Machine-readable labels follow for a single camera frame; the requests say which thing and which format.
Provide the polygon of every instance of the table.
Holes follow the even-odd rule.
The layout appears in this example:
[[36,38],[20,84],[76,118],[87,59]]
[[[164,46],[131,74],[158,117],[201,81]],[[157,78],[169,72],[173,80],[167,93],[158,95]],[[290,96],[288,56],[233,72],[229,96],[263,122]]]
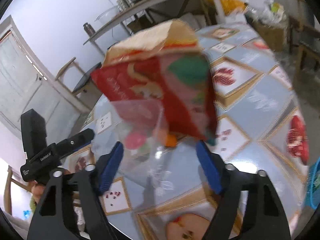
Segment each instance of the table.
[[[292,120],[303,122],[291,83],[272,51],[249,25],[209,26],[196,34],[211,62],[216,83],[219,136],[210,150],[240,171],[265,170],[282,200],[292,232],[303,206],[308,167],[303,164],[304,156],[293,157],[295,152],[287,148],[292,139]],[[219,78],[224,73],[222,68],[233,70],[228,79]],[[92,143],[96,159],[111,150],[117,140],[114,128],[121,122],[102,96],[92,119],[108,112],[112,125],[96,135]],[[84,128],[95,130],[96,121]],[[113,190],[125,198],[116,204],[116,210],[107,213],[108,221],[131,239],[140,240],[167,239],[166,233],[173,230],[170,222],[177,221],[177,217],[202,225],[211,220],[217,201],[208,196],[195,143],[192,138],[181,139],[175,149],[165,153],[165,161],[153,179],[148,178],[146,162],[133,172],[118,172]],[[154,179],[160,188],[154,189]],[[233,236],[239,232],[245,203],[243,192]]]
[[[153,5],[158,3],[164,2],[167,0],[142,0],[137,2],[132,7],[126,9],[125,11],[121,12],[120,14],[116,15],[111,21],[103,25],[99,30],[96,31],[94,35],[92,35],[83,45],[87,42],[91,42],[94,44],[94,41],[105,34],[108,30],[111,30],[113,27],[117,26],[118,24],[122,24],[122,22],[129,17],[137,14],[138,12],[143,11],[146,8],[149,8]],[[217,9],[217,22],[222,23],[224,22],[224,12],[221,5],[220,0],[214,0],[215,7]]]

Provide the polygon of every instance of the door frame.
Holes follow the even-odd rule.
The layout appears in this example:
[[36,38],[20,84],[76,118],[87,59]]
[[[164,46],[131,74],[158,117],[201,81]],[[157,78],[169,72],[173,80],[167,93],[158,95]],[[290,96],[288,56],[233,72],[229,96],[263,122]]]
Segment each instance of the door frame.
[[[28,46],[22,35],[20,34],[17,26],[15,25],[11,15],[9,15],[2,23],[0,23],[0,42],[11,32],[23,53],[25,53],[35,66],[44,74],[47,78],[47,82],[74,108],[76,108],[80,115],[88,114],[91,110],[85,106],[78,98],[74,97],[69,90],[63,87],[59,82],[54,80],[54,76],[43,65],[43,63],[34,54],[32,49]],[[17,129],[3,114],[0,112],[0,122],[3,123],[15,136],[21,139],[21,131]]]

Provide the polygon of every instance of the wooden table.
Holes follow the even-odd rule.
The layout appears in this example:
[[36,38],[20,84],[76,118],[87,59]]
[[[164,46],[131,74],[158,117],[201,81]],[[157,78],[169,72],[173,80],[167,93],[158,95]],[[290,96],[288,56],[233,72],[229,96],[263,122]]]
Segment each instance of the wooden table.
[[[167,0],[142,0],[140,2],[137,2],[135,5],[126,9],[125,11],[121,12],[120,14],[116,15],[111,21],[109,21],[105,25],[103,25],[84,44],[86,44],[87,42],[91,42],[92,44],[95,44],[94,41],[96,41],[99,37],[101,37],[103,34],[105,34],[107,31],[111,30],[113,27],[117,26],[118,24],[123,24],[122,22],[124,20],[137,14],[140,11],[145,10],[146,8],[149,8],[153,5],[156,5],[156,4],[164,2],[164,1],[167,1]],[[217,14],[218,14],[217,15],[217,22],[224,23],[225,22],[225,20],[224,20],[225,14],[223,12],[223,8],[222,8],[220,0],[214,0],[214,4],[215,4]]]

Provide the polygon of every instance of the screw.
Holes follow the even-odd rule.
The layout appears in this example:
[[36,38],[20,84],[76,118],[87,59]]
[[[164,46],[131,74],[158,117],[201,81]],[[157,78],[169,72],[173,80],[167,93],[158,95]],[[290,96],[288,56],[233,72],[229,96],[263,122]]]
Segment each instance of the screw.
[[62,175],[62,171],[55,171],[54,173],[53,173],[53,176],[54,177],[60,177]]
[[85,167],[86,171],[93,171],[96,168],[93,164],[89,164],[88,166]]
[[235,166],[233,166],[231,163],[226,164],[226,169],[228,171],[234,171],[236,169]]
[[266,177],[266,176],[267,176],[267,173],[266,173],[264,170],[259,170],[259,171],[258,171],[258,175],[259,175],[260,177]]

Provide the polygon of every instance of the blue gripper pad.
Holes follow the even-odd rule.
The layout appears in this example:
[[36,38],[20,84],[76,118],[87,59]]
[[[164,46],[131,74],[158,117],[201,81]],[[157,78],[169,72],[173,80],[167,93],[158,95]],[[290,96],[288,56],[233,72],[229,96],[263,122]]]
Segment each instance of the blue gripper pad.
[[115,146],[111,150],[111,152],[107,155],[109,156],[109,160],[104,170],[99,176],[99,193],[102,195],[104,192],[108,191],[113,178],[118,171],[119,165],[121,163],[123,157],[123,145],[121,142],[116,142]]
[[196,144],[196,152],[204,174],[207,177],[209,186],[216,194],[220,194],[222,191],[220,173],[210,157],[212,153],[203,141],[199,141]]

